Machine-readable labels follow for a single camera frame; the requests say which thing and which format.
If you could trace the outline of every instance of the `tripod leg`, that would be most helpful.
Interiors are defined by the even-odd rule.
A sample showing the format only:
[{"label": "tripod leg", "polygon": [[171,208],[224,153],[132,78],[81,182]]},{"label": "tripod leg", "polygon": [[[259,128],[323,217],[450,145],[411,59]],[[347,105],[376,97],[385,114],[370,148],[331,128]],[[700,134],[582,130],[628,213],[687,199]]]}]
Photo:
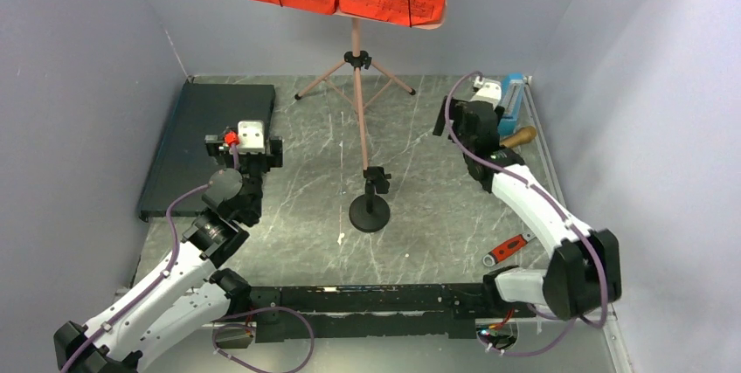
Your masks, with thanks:
[{"label": "tripod leg", "polygon": [[360,68],[353,72],[355,79],[355,112],[357,125],[360,127],[360,149],[363,152],[363,170],[368,169],[368,147],[365,144],[365,112],[363,110],[363,90],[360,87]]},{"label": "tripod leg", "polygon": [[397,85],[401,86],[402,89],[404,89],[405,91],[407,91],[410,95],[416,95],[417,94],[417,91],[415,91],[414,89],[410,88],[406,83],[402,82],[401,79],[397,78],[393,73],[391,73],[388,70],[386,70],[386,68],[383,67],[383,66],[381,66],[378,63],[377,60],[374,59],[373,61],[371,61],[370,65],[373,66],[373,67],[375,67],[376,70],[378,70],[379,72],[385,74],[387,78],[389,78],[389,79],[393,80],[394,82],[396,82]]},{"label": "tripod leg", "polygon": [[310,84],[308,84],[308,86],[306,86],[305,88],[303,88],[302,91],[300,91],[299,93],[297,93],[294,96],[294,99],[300,100],[301,97],[303,97],[303,95],[305,95],[308,91],[314,89],[314,86],[317,86],[320,83],[322,83],[322,80],[327,79],[332,73],[336,72],[337,69],[339,69],[340,67],[342,67],[344,64],[345,64],[345,60],[343,59],[339,63],[337,63],[334,67],[332,67],[331,69],[329,69],[326,73],[324,73],[322,76],[319,76],[313,82],[311,82]]}]

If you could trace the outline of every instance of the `red handle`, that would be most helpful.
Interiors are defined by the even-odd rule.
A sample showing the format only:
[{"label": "red handle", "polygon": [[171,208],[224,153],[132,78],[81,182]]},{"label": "red handle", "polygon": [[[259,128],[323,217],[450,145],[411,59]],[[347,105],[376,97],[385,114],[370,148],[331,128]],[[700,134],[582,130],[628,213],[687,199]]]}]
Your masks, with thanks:
[{"label": "red handle", "polygon": [[523,246],[527,245],[528,241],[525,240],[523,235],[517,235],[513,238],[505,240],[502,244],[492,249],[488,254],[494,259],[496,264],[504,261],[505,259],[512,256],[513,253],[519,251]]}]

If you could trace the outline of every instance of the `red connector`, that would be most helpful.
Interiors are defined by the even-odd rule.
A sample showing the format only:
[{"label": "red connector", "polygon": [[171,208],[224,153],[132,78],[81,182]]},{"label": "red connector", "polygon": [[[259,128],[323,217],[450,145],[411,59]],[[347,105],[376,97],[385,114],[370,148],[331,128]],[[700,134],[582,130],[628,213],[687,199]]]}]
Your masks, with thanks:
[{"label": "red connector", "polygon": [[224,136],[224,142],[231,147],[234,144],[239,144],[239,137],[237,136],[237,133],[230,131]]}]

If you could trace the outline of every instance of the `black round base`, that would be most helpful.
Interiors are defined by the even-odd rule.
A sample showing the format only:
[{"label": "black round base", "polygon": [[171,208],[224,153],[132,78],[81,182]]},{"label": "black round base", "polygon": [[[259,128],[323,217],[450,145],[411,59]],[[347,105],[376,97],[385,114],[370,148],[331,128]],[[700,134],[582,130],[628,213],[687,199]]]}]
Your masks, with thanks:
[{"label": "black round base", "polygon": [[379,196],[373,196],[373,212],[365,210],[365,196],[352,200],[350,204],[350,223],[359,231],[373,233],[380,231],[389,223],[391,209],[386,200]]}]

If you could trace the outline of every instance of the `table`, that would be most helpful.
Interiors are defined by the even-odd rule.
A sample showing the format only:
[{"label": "table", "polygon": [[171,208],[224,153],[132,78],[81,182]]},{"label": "table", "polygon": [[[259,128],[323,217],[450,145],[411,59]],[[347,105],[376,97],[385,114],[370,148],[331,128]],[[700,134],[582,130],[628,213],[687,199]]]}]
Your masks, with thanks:
[{"label": "table", "polygon": [[[271,135],[283,137],[284,166],[267,174],[260,224],[224,267],[254,286],[480,282],[489,271],[481,257],[528,228],[470,178],[455,145],[432,135],[440,103],[459,76],[405,76],[404,81],[417,89],[416,96],[394,86],[367,108],[370,162],[393,176],[385,196],[391,221],[370,234],[355,230],[347,215],[351,201],[364,190],[352,106],[325,84],[296,102],[295,91],[312,78],[195,80],[271,84],[277,95]],[[375,94],[384,84],[381,78],[364,76],[364,94]],[[331,81],[352,92],[350,76],[334,76]],[[469,88],[458,94],[462,99],[471,95]],[[533,124],[529,100],[523,101],[519,124]],[[555,194],[544,151],[538,137],[519,153],[538,181]],[[191,218],[178,218],[178,231],[190,222]],[[135,281],[163,258],[170,241],[167,223],[153,219]],[[516,253],[512,262],[547,266],[537,241]]]}]

